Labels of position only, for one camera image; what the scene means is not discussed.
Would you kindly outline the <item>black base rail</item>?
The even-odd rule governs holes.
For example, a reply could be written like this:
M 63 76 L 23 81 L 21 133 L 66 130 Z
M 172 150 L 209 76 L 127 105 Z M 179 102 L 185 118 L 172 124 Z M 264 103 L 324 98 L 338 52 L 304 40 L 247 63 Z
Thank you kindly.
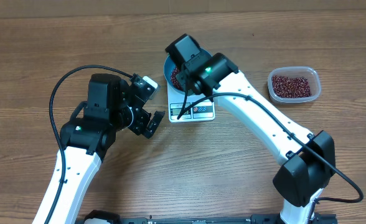
M 75 224 L 84 223 L 120 223 L 120 224 L 283 224 L 279 214 L 257 214 L 249 217 L 217 218 L 121 218 L 116 213 L 93 210 Z

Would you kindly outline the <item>white digital kitchen scale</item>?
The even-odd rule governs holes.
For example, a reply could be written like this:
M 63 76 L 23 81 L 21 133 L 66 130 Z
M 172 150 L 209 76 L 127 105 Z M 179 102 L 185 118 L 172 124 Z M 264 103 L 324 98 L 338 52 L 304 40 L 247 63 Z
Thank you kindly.
M 210 100 L 202 101 L 185 112 L 177 119 L 184 102 L 184 92 L 167 85 L 168 118 L 171 123 L 187 123 L 199 121 L 212 121 L 215 119 L 215 105 Z

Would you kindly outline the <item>clear plastic container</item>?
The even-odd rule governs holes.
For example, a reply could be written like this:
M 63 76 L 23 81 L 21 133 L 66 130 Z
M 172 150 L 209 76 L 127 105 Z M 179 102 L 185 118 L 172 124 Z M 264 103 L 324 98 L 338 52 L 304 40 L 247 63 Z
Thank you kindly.
M 267 84 L 271 101 L 279 104 L 311 102 L 322 91 L 318 73 L 304 66 L 276 68 Z

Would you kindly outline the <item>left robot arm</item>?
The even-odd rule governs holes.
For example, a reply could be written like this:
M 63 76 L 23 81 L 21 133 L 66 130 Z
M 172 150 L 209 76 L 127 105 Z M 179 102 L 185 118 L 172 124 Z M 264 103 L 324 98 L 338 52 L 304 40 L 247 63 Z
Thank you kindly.
M 96 73 L 81 102 L 60 131 L 63 149 L 34 223 L 75 223 L 90 182 L 98 172 L 116 133 L 126 128 L 151 138 L 165 113 L 144 110 L 158 91 L 151 78 L 135 74 L 128 81 Z

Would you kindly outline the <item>red beans in container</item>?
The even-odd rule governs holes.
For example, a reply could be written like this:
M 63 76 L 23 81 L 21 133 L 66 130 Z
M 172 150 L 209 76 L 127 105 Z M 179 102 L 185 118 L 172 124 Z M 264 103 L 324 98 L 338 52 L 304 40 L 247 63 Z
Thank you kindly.
M 305 98 L 312 96 L 309 81 L 305 77 L 273 76 L 272 87 L 280 98 Z

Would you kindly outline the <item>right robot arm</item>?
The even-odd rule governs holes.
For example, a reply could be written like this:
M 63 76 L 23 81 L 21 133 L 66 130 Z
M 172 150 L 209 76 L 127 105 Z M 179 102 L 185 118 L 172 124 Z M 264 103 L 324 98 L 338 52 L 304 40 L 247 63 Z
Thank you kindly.
M 284 198 L 277 215 L 252 215 L 252 223 L 337 223 L 314 207 L 334 175 L 333 138 L 313 134 L 291 121 L 258 93 L 225 55 L 210 55 L 184 34 L 165 49 L 180 70 L 177 81 L 188 95 L 205 95 L 238 118 L 259 138 L 280 166 L 273 185 Z

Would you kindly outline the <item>red beans in bowl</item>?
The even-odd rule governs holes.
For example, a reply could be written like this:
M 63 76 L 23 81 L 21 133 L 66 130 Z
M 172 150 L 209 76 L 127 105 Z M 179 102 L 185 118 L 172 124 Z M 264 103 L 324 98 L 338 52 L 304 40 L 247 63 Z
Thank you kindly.
M 177 67 L 174 67 L 174 69 L 171 72 L 171 83 L 172 86 L 179 91 L 183 91 L 183 88 L 181 86 L 181 84 L 179 83 L 178 79 L 177 79 L 177 75 L 179 74 L 180 70 Z

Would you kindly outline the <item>blue bowl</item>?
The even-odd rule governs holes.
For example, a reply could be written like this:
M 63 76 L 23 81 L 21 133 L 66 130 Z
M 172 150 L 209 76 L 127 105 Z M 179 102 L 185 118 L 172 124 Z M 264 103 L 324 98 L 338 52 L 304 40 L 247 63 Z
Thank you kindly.
M 212 55 L 207 52 L 206 50 L 204 49 L 201 49 L 201 51 L 203 51 L 204 55 L 206 55 L 205 58 L 207 59 L 211 59 L 212 58 Z M 176 90 L 173 86 L 172 86 L 172 83 L 171 83 L 171 72 L 172 70 L 174 69 L 174 67 L 176 67 L 175 63 L 172 61 L 172 59 L 170 58 L 170 56 L 168 55 L 166 60 L 165 60 L 165 63 L 164 63 L 164 76 L 165 76 L 165 79 L 167 81 L 167 96 L 169 98 L 169 100 L 171 101 L 183 101 L 183 97 L 184 97 L 184 90 L 183 91 L 179 91 L 179 90 Z M 202 67 L 203 70 L 200 71 L 198 70 L 198 72 L 195 74 L 197 77 L 200 77 L 200 75 L 208 75 L 208 73 L 210 73 L 211 71 L 211 68 L 206 68 L 203 66 Z M 189 90 L 188 91 L 188 97 L 189 98 L 198 98 L 198 97 L 203 97 L 204 94 L 199 94 L 199 95 L 196 95 L 193 90 Z

